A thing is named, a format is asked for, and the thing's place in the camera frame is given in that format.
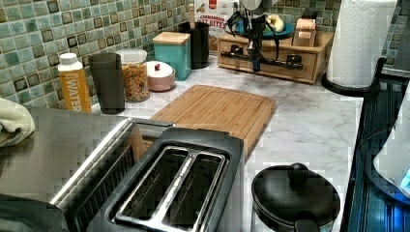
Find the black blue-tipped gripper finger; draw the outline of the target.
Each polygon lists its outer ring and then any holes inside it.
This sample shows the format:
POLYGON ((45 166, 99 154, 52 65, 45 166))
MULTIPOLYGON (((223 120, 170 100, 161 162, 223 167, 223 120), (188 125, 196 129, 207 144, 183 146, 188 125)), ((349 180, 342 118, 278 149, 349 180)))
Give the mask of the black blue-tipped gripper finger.
POLYGON ((261 71, 260 67, 260 51, 256 47, 250 49, 250 59, 255 73, 261 71))

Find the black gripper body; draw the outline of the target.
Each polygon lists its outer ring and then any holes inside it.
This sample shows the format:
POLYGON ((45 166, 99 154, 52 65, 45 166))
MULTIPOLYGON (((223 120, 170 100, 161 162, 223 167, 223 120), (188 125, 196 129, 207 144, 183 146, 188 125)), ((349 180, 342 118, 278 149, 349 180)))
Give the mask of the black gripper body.
POLYGON ((243 31, 240 36, 249 39, 249 48, 260 48, 262 46, 263 33, 266 28, 265 15, 255 16, 248 11, 243 13, 237 11, 227 19, 225 26, 228 32, 236 36, 233 27, 241 22, 243 31))

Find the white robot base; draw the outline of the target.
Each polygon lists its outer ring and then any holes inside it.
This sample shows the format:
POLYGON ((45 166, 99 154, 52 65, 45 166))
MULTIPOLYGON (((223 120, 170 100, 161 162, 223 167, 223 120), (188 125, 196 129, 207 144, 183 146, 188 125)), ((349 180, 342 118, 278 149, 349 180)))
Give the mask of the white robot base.
POLYGON ((387 197, 409 206, 410 93, 406 87, 395 124, 378 152, 366 166, 370 181, 387 197))

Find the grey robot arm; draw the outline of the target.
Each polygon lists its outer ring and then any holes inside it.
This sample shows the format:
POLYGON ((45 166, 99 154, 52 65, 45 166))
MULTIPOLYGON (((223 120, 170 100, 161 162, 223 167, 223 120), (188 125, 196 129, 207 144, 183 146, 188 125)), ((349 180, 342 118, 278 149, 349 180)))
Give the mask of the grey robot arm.
POLYGON ((255 72, 261 71, 262 64, 276 65, 278 62, 266 59, 260 49, 263 42, 263 32, 266 29, 266 16, 270 8, 278 0, 240 0, 240 5, 245 10, 242 14, 236 11, 227 19, 224 28, 228 28, 231 35, 235 35, 233 26, 240 20, 243 21, 244 31, 248 36, 247 55, 240 53, 241 48, 234 46, 230 52, 223 51, 222 56, 232 59, 250 61, 255 72))

